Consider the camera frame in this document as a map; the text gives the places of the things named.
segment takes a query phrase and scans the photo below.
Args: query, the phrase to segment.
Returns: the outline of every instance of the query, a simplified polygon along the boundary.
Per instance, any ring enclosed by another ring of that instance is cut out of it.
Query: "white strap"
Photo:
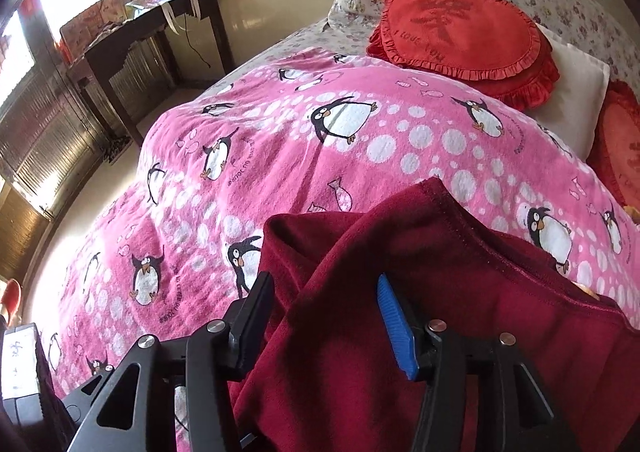
[[[169,5],[168,2],[161,4],[160,7],[162,8],[162,12],[164,13],[164,18],[166,19],[166,23],[171,28],[171,31],[179,35],[178,30],[175,28],[174,10],[171,9],[171,6]]]
[[[193,16],[200,20],[200,2],[198,0],[191,0],[191,10],[193,11]]]

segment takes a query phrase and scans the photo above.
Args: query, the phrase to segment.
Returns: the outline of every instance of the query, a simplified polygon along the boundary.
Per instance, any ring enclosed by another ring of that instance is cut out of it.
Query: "white pillow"
[[[527,115],[562,139],[581,159],[587,159],[598,116],[609,85],[609,66],[567,44],[553,31],[538,25],[553,47],[560,79],[549,100]]]

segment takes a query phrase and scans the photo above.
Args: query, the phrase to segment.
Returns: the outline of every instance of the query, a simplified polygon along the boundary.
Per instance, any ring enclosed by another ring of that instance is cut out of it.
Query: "red ruffled cushion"
[[[621,80],[609,82],[587,164],[620,205],[640,209],[640,107]]]
[[[429,2],[440,2],[440,17],[432,8],[425,15],[424,0],[385,0],[367,53],[399,67],[439,72],[517,110],[548,100],[560,74],[551,44],[521,10],[505,0]],[[399,18],[390,20],[395,14]],[[447,65],[454,60],[466,67]]]

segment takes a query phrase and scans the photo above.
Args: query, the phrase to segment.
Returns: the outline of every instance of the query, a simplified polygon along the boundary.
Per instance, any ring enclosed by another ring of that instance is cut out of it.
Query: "bed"
[[[640,92],[640,51],[597,3],[510,1]],[[136,182],[101,213],[65,276],[55,278],[59,318],[35,314],[59,394],[95,368],[116,365],[139,336],[191,333],[246,295],[270,215],[366,211],[433,176],[487,226],[523,239],[530,240],[524,205],[555,215],[571,248],[558,262],[559,279],[610,297],[640,328],[640,237],[593,171],[500,102],[435,74],[398,76],[401,69],[365,57],[382,5],[335,0],[327,18],[156,122]],[[356,76],[362,70],[367,88]],[[449,96],[486,102],[502,128],[495,136],[474,130]],[[353,135],[336,137],[312,121],[323,104],[347,99],[364,118]],[[518,164],[529,151],[540,161]],[[546,182],[534,177],[541,169]],[[620,227],[616,244],[605,214]],[[180,432],[184,415],[178,400]]]

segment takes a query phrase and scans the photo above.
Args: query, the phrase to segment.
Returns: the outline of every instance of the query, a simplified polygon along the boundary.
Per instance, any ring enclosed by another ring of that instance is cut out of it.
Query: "wooden table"
[[[222,61],[222,67],[225,74],[230,73],[236,68],[234,58],[229,47],[229,40],[226,37],[226,30],[222,15],[220,14],[220,6],[218,0],[198,0],[200,4],[201,18],[209,18],[211,29],[213,30]],[[193,16],[191,9],[191,0],[171,0],[169,2],[176,17],[188,14]],[[146,11],[139,17],[124,22],[121,27],[117,28],[111,34],[103,37],[100,41],[92,44],[84,55],[76,60],[69,69],[68,75],[71,80],[78,86],[82,99],[86,102],[87,107],[95,115],[102,128],[104,128],[107,136],[114,142],[118,139],[109,125],[108,121],[100,113],[97,105],[86,90],[90,80],[94,80],[103,90],[109,100],[113,112],[122,122],[136,145],[142,147],[143,137],[131,116],[120,101],[114,88],[111,86],[111,78],[116,75],[119,70],[124,67],[127,59],[127,53],[130,48],[138,41],[145,40],[154,34],[163,31],[167,27],[167,22],[162,12],[162,8],[157,6]],[[166,43],[166,49],[169,54],[173,54]],[[174,66],[178,79],[182,77],[177,71],[175,59],[169,60],[169,65]]]

